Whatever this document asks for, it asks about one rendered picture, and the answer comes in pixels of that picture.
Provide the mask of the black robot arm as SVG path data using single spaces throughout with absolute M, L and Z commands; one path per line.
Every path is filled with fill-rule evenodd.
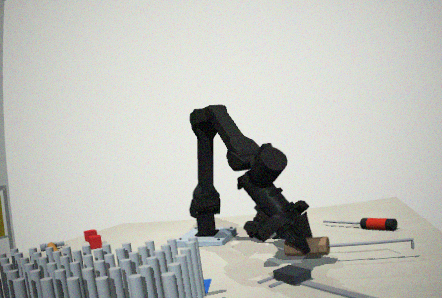
M 271 143 L 260 147 L 242 134 L 227 112 L 225 105 L 209 105 L 190 113 L 191 129 L 197 137 L 198 184 L 192 192 L 190 214 L 197 218 L 196 237 L 215 236 L 214 215 L 220 214 L 220 194 L 213 185 L 213 139 L 217 132 L 227 148 L 226 158 L 234 172 L 247 171 L 237 178 L 237 188 L 244 188 L 255 200 L 287 166 L 287 158 Z M 261 209 L 243 229 L 249 238 L 258 238 L 258 228 L 270 217 Z

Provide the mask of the red cube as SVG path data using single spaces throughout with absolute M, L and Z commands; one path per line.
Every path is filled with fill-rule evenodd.
M 87 242 L 89 242 L 88 236 L 96 236 L 97 235 L 97 231 L 95 229 L 83 231 L 83 232 L 84 232 L 84 236 L 85 236 L 85 241 L 87 241 Z
M 101 236 L 88 236 L 90 249 L 102 248 Z

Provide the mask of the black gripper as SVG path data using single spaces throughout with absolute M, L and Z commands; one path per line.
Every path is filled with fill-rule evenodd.
M 307 211 L 310 206 L 305 201 L 288 202 L 275 185 L 264 190 L 255 200 L 255 210 L 261 209 L 270 219 L 258 228 L 258 236 L 264 242 L 272 234 L 272 239 L 286 240 L 308 254 L 311 250 L 306 238 L 313 238 Z M 303 213 L 304 212 L 304 213 Z M 303 213 L 301 215 L 301 213 Z

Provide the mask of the red and black screwdriver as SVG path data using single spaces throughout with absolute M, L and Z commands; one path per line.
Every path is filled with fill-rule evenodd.
M 398 223 L 396 218 L 394 219 L 388 219 L 388 218 L 381 218 L 381 219 L 377 219 L 377 218 L 362 218 L 360 223 L 359 222 L 350 222 L 350 221 L 345 221 L 345 222 L 341 222 L 341 221 L 323 221 L 323 223 L 325 222 L 330 222 L 330 223 L 338 223 L 338 224 L 342 224 L 342 223 L 347 223 L 347 224 L 360 224 L 361 225 L 361 229 L 380 229 L 380 230 L 393 230 L 395 231 L 397 229 Z

